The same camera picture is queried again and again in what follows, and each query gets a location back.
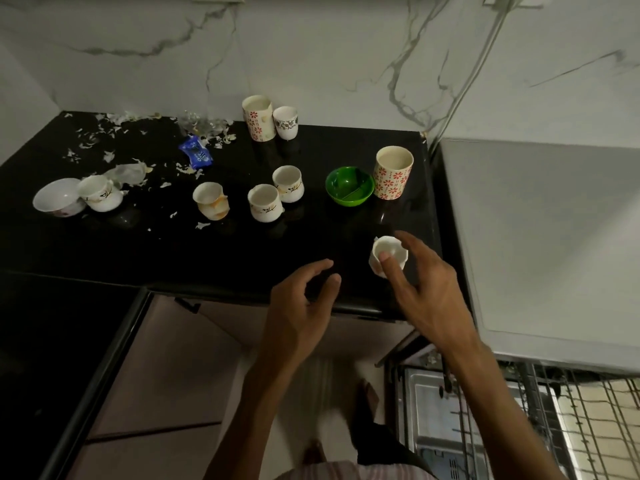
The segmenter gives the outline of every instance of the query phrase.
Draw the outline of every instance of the hand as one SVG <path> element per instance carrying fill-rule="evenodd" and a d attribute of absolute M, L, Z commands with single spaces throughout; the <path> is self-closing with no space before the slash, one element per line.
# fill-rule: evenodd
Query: hand
<path fill-rule="evenodd" d="M 305 289 L 311 278 L 331 266 L 331 259 L 302 266 L 271 290 L 257 360 L 269 373 L 293 375 L 322 339 L 342 279 L 340 274 L 329 276 L 315 303 L 309 303 Z"/>
<path fill-rule="evenodd" d="M 388 253 L 380 253 L 380 264 L 406 319 L 445 357 L 474 344 L 479 337 L 456 271 L 416 236 L 398 231 L 396 237 L 417 261 L 418 288 L 406 280 L 396 259 Z"/>

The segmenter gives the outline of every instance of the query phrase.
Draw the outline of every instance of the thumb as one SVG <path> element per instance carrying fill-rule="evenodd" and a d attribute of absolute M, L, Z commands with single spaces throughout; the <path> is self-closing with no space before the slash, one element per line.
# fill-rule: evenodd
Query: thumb
<path fill-rule="evenodd" d="M 396 258 L 388 252 L 382 251 L 378 257 L 382 271 L 387 275 L 387 279 L 391 283 L 396 299 L 400 301 L 407 294 L 415 293 L 415 288 L 404 277 L 404 273 Z"/>
<path fill-rule="evenodd" d="M 329 316 L 331 315 L 333 302 L 338 297 L 341 282 L 342 277 L 338 273 L 333 273 L 326 279 L 324 285 L 322 286 L 322 290 L 320 290 L 320 295 L 318 296 L 318 299 L 315 303 L 316 312 L 318 315 L 326 316 L 327 319 L 329 318 Z"/>

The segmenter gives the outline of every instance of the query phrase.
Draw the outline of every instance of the person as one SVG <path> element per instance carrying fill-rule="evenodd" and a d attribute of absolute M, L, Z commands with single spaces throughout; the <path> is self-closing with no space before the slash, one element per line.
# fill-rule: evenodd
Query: person
<path fill-rule="evenodd" d="M 398 263 L 386 253 L 380 255 L 382 268 L 406 319 L 436 345 L 458 380 L 482 435 L 494 478 L 564 480 L 551 453 L 509 393 L 491 349 L 480 340 L 455 270 L 420 239 L 402 231 L 396 236 L 417 261 L 419 285 L 409 284 Z M 258 478 L 278 405 L 295 371 L 327 328 L 341 278 L 338 274 L 329 276 L 315 303 L 308 302 L 305 287 L 332 265 L 325 259 L 302 266 L 271 291 L 257 359 L 246 375 L 236 414 L 205 480 Z M 373 423 L 372 402 L 376 398 L 370 393 L 371 388 L 361 388 L 359 398 L 371 408 L 368 413 L 356 409 L 360 412 L 352 423 L 359 430 L 351 432 L 358 450 L 357 465 L 320 463 L 292 470 L 282 478 L 434 478 L 420 457 L 395 438 L 385 437 L 380 428 L 392 436 L 386 427 Z"/>

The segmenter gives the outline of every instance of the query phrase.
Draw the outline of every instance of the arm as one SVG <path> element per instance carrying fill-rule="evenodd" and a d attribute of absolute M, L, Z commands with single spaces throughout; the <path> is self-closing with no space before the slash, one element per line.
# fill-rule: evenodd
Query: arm
<path fill-rule="evenodd" d="M 395 259 L 380 262 L 407 320 L 436 345 L 454 373 L 476 420 L 498 480 L 566 480 L 512 398 L 491 349 L 480 341 L 453 268 L 420 239 L 396 233 L 417 260 L 414 288 Z"/>
<path fill-rule="evenodd" d="M 325 259 L 302 266 L 271 291 L 258 357 L 204 480 L 254 480 L 260 475 L 271 423 L 293 374 L 324 335 L 340 291 L 340 275 L 329 276 L 315 303 L 308 302 L 305 288 L 332 265 Z"/>

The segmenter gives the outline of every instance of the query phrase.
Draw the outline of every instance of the bowl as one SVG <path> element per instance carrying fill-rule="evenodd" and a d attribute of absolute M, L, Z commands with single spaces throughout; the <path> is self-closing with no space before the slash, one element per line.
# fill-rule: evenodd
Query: bowl
<path fill-rule="evenodd" d="M 356 207 L 373 193 L 373 177 L 356 166 L 341 166 L 326 177 L 324 188 L 339 205 Z"/>
<path fill-rule="evenodd" d="M 79 183 L 77 178 L 61 178 L 45 185 L 33 198 L 34 208 L 55 217 L 75 216 L 86 207 L 77 192 Z"/>

